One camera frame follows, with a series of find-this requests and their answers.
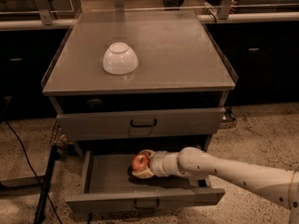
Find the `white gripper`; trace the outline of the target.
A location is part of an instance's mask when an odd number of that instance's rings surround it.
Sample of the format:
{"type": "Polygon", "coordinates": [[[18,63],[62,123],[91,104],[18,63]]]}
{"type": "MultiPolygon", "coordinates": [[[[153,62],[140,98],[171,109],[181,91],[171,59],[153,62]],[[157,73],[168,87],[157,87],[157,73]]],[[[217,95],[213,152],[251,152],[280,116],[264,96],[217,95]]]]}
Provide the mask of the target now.
{"type": "Polygon", "coordinates": [[[183,172],[178,164],[178,153],[167,151],[156,151],[143,149],[137,153],[138,156],[146,156],[149,159],[149,170],[132,171],[132,175],[139,179],[154,177],[168,177],[170,175],[183,177],[183,172]]]}

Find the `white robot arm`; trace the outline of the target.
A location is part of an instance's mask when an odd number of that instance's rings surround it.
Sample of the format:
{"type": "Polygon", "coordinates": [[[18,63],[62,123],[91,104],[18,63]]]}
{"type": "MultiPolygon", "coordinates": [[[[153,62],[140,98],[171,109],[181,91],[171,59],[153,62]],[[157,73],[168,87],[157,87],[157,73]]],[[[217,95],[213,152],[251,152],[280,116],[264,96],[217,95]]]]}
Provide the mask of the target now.
{"type": "Polygon", "coordinates": [[[295,171],[220,159],[195,147],[179,152],[141,150],[133,157],[132,169],[132,175],[140,179],[214,175],[289,209],[289,224],[299,224],[299,173],[295,171]]]}

